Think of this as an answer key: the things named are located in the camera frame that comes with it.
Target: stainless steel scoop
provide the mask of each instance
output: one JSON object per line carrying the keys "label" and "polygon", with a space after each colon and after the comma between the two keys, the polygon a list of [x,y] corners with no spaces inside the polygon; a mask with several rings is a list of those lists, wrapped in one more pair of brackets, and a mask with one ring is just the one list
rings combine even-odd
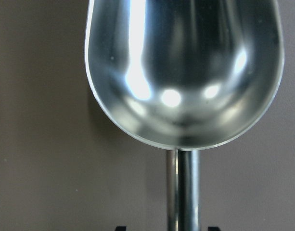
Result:
{"label": "stainless steel scoop", "polygon": [[90,87],[123,131],[171,150],[170,231],[200,229],[199,150],[262,117],[283,60],[275,0],[90,0]]}

